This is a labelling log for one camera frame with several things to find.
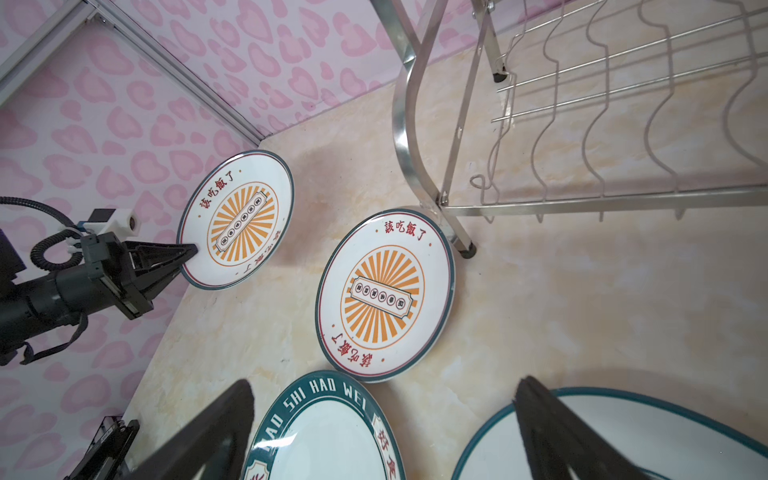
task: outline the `black strap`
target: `black strap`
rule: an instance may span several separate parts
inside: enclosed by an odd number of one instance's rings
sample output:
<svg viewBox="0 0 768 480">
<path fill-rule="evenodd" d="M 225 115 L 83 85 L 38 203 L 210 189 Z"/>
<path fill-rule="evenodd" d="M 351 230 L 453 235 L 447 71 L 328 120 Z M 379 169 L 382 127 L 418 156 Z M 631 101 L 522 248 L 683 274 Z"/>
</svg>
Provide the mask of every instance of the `black strap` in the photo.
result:
<svg viewBox="0 0 768 480">
<path fill-rule="evenodd" d="M 51 347 L 50 349 L 43 350 L 42 352 L 38 352 L 38 353 L 35 353 L 35 351 L 32 349 L 32 345 L 30 345 L 29 342 L 24 342 L 26 347 L 24 348 L 24 359 L 21 361 L 21 364 L 27 365 L 28 363 L 32 363 L 35 360 L 44 359 L 46 356 L 53 355 L 54 353 L 59 353 L 60 351 L 70 346 L 75 340 L 80 338 L 80 335 L 87 328 L 88 328 L 88 316 L 85 315 L 84 313 L 80 313 L 80 323 L 78 324 L 78 329 L 76 329 L 74 333 L 72 333 L 72 338 L 70 338 L 68 342 L 62 343 L 59 346 Z"/>
</svg>

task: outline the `metal frame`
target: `metal frame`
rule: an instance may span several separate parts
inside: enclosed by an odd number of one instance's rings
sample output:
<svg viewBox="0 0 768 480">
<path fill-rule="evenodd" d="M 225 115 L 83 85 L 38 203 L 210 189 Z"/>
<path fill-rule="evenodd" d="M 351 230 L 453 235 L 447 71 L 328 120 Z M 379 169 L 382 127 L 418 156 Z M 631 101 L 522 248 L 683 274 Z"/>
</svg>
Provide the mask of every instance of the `metal frame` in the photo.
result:
<svg viewBox="0 0 768 480">
<path fill-rule="evenodd" d="M 67 0 L 8 60 L 4 61 L 0 65 L 0 107 L 88 22 L 98 22 L 107 28 L 113 28 L 158 70 L 173 78 L 187 93 L 257 147 L 264 139 L 264 135 L 243 115 L 110 0 Z"/>
<path fill-rule="evenodd" d="M 429 59 L 429 54 L 432 51 L 434 45 L 435 35 L 440 26 L 443 13 L 445 12 L 445 4 L 447 0 L 431 0 L 427 2 L 422 10 L 422 17 L 419 19 L 418 34 L 415 38 L 414 35 L 408 31 L 410 23 L 407 16 L 404 13 L 404 8 L 400 0 L 370 0 L 373 4 L 376 12 L 379 14 L 379 18 L 384 25 L 385 30 L 392 39 L 392 43 L 395 45 L 396 50 L 403 63 L 403 70 L 397 80 L 395 95 L 392 105 L 392 134 L 395 140 L 395 151 L 400 163 L 400 168 L 406 177 L 414 194 L 418 197 L 422 206 L 431 210 L 439 219 L 438 224 L 441 226 L 445 235 L 456 246 L 458 251 L 464 258 L 470 258 L 475 253 L 475 246 L 472 244 L 469 235 L 466 233 L 461 223 L 456 217 L 493 217 L 495 215 L 536 215 L 539 221 L 543 220 L 545 214 L 564 214 L 564 213 L 577 213 L 577 212 L 599 212 L 600 219 L 602 220 L 603 212 L 606 211 L 627 211 L 627 210 L 674 210 L 678 219 L 683 215 L 683 212 L 688 208 L 712 208 L 712 207 L 751 207 L 768 205 L 768 187 L 764 181 L 754 186 L 748 187 L 731 187 L 731 188 L 709 188 L 703 190 L 686 190 L 681 191 L 678 189 L 677 173 L 662 163 L 654 155 L 653 150 L 650 148 L 648 142 L 648 132 L 650 130 L 650 124 L 652 123 L 655 114 L 661 109 L 664 103 L 674 95 L 675 80 L 678 78 L 686 77 L 693 74 L 699 74 L 704 71 L 721 68 L 727 65 L 735 65 L 739 63 L 747 63 L 752 75 L 750 78 L 741 85 L 740 88 L 733 94 L 730 100 L 727 102 L 726 107 L 722 115 L 723 132 L 733 147 L 733 149 L 740 154 L 741 157 L 751 161 L 758 167 L 761 167 L 763 171 L 768 173 L 768 164 L 750 154 L 744 150 L 741 145 L 733 139 L 730 134 L 729 127 L 729 113 L 730 107 L 738 96 L 757 75 L 757 69 L 759 67 L 758 60 L 768 57 L 768 52 L 756 52 L 754 47 L 754 41 L 752 36 L 752 30 L 750 27 L 750 18 L 754 15 L 759 15 L 768 12 L 768 7 L 759 8 L 755 11 L 748 12 L 742 2 L 737 0 L 713 0 L 715 2 L 726 3 L 739 7 L 740 15 L 735 15 L 730 18 L 724 18 L 718 22 L 714 22 L 708 25 L 703 25 L 698 28 L 694 28 L 689 31 L 681 32 L 672 35 L 669 28 L 665 24 L 657 24 L 648 21 L 643 16 L 643 4 L 646 0 L 640 0 L 637 7 L 637 16 L 640 21 L 646 24 L 648 27 L 657 28 L 660 33 L 663 34 L 661 40 L 651 41 L 643 45 L 638 45 L 633 48 L 629 48 L 618 53 L 610 54 L 608 45 L 601 44 L 595 41 L 590 36 L 589 27 L 593 22 L 595 16 L 603 7 L 605 2 L 610 0 L 596 0 L 587 5 L 574 8 L 572 11 L 565 12 L 565 0 L 561 1 L 560 15 L 557 18 L 542 22 L 540 25 L 528 27 L 528 22 L 523 24 L 522 33 L 518 33 L 510 40 L 507 51 L 502 54 L 499 50 L 498 40 L 493 28 L 493 24 L 490 19 L 490 12 L 494 9 L 494 2 L 492 0 L 472 0 L 473 15 L 477 19 L 478 26 L 480 28 L 478 43 L 475 46 L 475 54 L 472 59 L 471 67 L 469 69 L 469 76 L 465 87 L 464 95 L 462 98 L 462 104 L 459 109 L 458 121 L 456 129 L 452 138 L 451 150 L 448 158 L 447 167 L 445 169 L 445 176 L 443 178 L 442 189 L 438 190 L 434 181 L 426 172 L 424 164 L 419 153 L 419 146 L 415 136 L 415 104 L 416 96 L 419 92 L 419 86 L 421 84 L 424 70 Z M 523 0 L 525 8 L 525 17 L 527 18 L 528 10 L 527 3 Z M 604 49 L 604 56 L 596 58 L 592 61 L 588 61 L 579 65 L 561 68 L 560 61 L 555 58 L 551 58 L 547 54 L 547 43 L 549 42 L 552 33 L 558 28 L 563 18 L 573 15 L 576 12 L 580 12 L 587 8 L 595 8 L 594 14 L 591 17 L 589 24 L 586 27 L 586 36 L 589 42 L 598 47 Z M 675 72 L 673 59 L 672 59 L 672 47 L 671 42 L 674 39 L 682 38 L 699 31 L 714 28 L 720 25 L 725 25 L 731 22 L 743 23 L 743 35 L 746 39 L 746 43 L 749 48 L 749 55 L 739 58 L 733 58 L 727 61 L 722 61 L 716 64 L 708 65 L 702 68 L 697 68 L 690 71 Z M 547 39 L 542 46 L 542 53 L 552 64 L 553 69 L 551 73 L 531 78 L 525 81 L 518 81 L 518 76 L 515 72 L 507 72 L 505 70 L 505 59 L 511 54 L 514 47 L 522 40 L 526 33 L 534 31 L 538 28 L 552 25 Z M 643 81 L 641 83 L 633 84 L 628 87 L 611 89 L 608 72 L 610 71 L 610 60 L 622 55 L 627 55 L 638 50 L 648 48 L 654 45 L 666 45 L 667 46 L 667 61 L 668 61 L 668 74 L 661 78 L 655 78 L 649 81 Z M 478 66 L 480 63 L 480 57 L 482 51 L 485 49 L 485 53 L 488 57 L 488 62 L 491 65 L 492 74 L 494 79 L 498 82 L 499 76 L 503 75 L 501 80 L 506 81 L 506 86 L 499 88 L 497 92 L 506 93 L 506 101 L 504 104 L 503 115 L 497 118 L 493 118 L 493 122 L 501 122 L 502 126 L 499 128 L 498 140 L 495 142 L 491 149 L 491 153 L 488 156 L 487 174 L 475 175 L 470 179 L 470 184 L 481 190 L 480 203 L 476 205 L 451 205 L 449 203 L 449 194 L 451 185 L 453 182 L 454 170 L 456 166 L 456 160 L 458 157 L 458 150 L 461 146 L 462 135 L 464 134 L 464 123 L 469 107 L 469 102 L 472 97 L 472 89 L 475 85 L 475 76 L 477 75 Z M 582 98 L 575 98 L 569 100 L 558 100 L 558 82 L 562 74 L 577 70 L 579 68 L 587 67 L 589 65 L 599 65 L 604 63 L 605 65 L 605 91 L 599 94 L 588 95 Z M 515 90 L 517 87 L 524 84 L 530 84 L 535 81 L 543 80 L 545 78 L 554 78 L 554 100 L 548 106 L 540 108 L 532 108 L 527 111 L 514 112 L 515 102 Z M 634 195 L 620 195 L 620 196 L 606 196 L 605 182 L 603 178 L 591 167 L 587 159 L 584 144 L 590 130 L 594 126 L 597 119 L 607 110 L 611 95 L 621 93 L 623 91 L 634 90 L 636 88 L 646 87 L 652 84 L 664 84 L 668 85 L 669 93 L 666 98 L 656 107 L 654 113 L 647 121 L 644 132 L 644 143 L 646 151 L 651 160 L 659 167 L 664 169 L 674 182 L 674 187 L 668 193 L 649 193 L 649 194 L 634 194 Z M 549 125 L 554 122 L 555 115 L 558 108 L 566 105 L 588 101 L 593 99 L 604 98 L 604 108 L 597 117 L 592 121 L 589 128 L 585 132 L 584 141 L 582 142 L 582 157 L 584 165 L 592 173 L 593 176 L 601 183 L 601 194 L 598 197 L 587 198 L 571 198 L 566 200 L 548 200 L 547 191 L 548 185 L 541 179 L 536 171 L 535 166 L 535 146 L 538 140 L 534 144 L 531 152 L 531 169 L 534 176 L 542 186 L 541 200 L 538 201 L 525 201 L 525 202 L 499 202 L 500 190 L 494 182 L 494 172 L 498 156 L 499 144 L 502 138 L 509 132 L 511 127 L 512 118 L 516 118 L 522 115 L 534 114 L 537 112 L 551 112 L 551 121 L 541 131 L 538 139 L 544 134 Z M 495 201 L 486 201 L 485 192 L 493 188 L 496 192 Z"/>
</svg>

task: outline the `orange sunburst pattern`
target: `orange sunburst pattern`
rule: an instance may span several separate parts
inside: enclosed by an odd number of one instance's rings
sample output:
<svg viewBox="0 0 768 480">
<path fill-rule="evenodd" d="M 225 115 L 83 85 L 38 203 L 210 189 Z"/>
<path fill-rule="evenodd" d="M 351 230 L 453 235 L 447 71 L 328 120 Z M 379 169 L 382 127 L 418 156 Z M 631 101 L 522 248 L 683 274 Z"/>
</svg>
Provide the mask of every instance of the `orange sunburst pattern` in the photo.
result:
<svg viewBox="0 0 768 480">
<path fill-rule="evenodd" d="M 219 236 L 234 220 L 243 206 L 247 205 L 258 192 L 262 192 L 266 196 L 266 202 L 262 209 L 232 239 L 229 248 L 224 251 L 219 250 L 216 245 Z M 253 182 L 233 191 L 221 202 L 210 222 L 208 252 L 214 261 L 220 265 L 233 266 L 248 261 L 259 253 L 272 234 L 278 207 L 275 193 L 269 185 Z"/>
<path fill-rule="evenodd" d="M 361 276 L 410 294 L 412 306 L 408 315 L 399 318 L 352 298 L 350 287 Z M 377 248 L 357 263 L 344 285 L 341 301 L 344 330 L 358 346 L 367 349 L 390 346 L 416 321 L 423 294 L 424 273 L 413 254 L 394 245 Z"/>
</svg>

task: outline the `round plate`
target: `round plate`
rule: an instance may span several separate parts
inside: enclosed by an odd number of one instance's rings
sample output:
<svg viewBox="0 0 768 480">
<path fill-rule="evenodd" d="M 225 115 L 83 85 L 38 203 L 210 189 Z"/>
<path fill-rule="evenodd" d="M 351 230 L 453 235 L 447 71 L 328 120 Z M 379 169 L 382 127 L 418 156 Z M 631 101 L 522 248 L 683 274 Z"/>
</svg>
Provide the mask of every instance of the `round plate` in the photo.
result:
<svg viewBox="0 0 768 480">
<path fill-rule="evenodd" d="M 177 243 L 197 255 L 182 273 L 204 290 L 245 280 L 274 253 L 293 212 L 293 177 L 282 158 L 263 150 L 235 155 L 210 172 L 181 216 Z"/>
<path fill-rule="evenodd" d="M 405 480 L 379 404 L 352 377 L 307 374 L 277 397 L 253 437 L 243 480 Z"/>
<path fill-rule="evenodd" d="M 553 391 L 605 441 L 654 480 L 765 478 L 768 448 L 722 423 L 663 400 L 613 389 Z M 452 480 L 531 478 L 514 405 L 470 440 Z"/>
<path fill-rule="evenodd" d="M 451 246 L 414 210 L 367 218 L 341 241 L 317 290 L 315 327 L 337 369 L 380 382 L 415 365 L 453 303 Z"/>
</svg>

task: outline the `plate with orange sunburst design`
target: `plate with orange sunburst design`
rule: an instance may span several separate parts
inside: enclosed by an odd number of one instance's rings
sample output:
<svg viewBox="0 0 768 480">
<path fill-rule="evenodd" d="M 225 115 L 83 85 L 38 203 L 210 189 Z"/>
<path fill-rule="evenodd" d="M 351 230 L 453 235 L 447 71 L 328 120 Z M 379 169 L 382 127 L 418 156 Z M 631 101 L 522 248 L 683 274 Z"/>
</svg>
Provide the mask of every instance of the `plate with orange sunburst design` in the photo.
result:
<svg viewBox="0 0 768 480">
<path fill-rule="evenodd" d="M 220 290 L 265 264 L 293 212 L 293 177 L 283 159 L 262 150 L 235 155 L 195 190 L 179 223 L 178 243 L 200 255 L 184 264 L 193 285 Z"/>
<path fill-rule="evenodd" d="M 407 209 L 373 215 L 344 237 L 320 279 L 320 347 L 358 380 L 392 378 L 437 340 L 454 287 L 451 246 L 431 219 Z"/>
</svg>

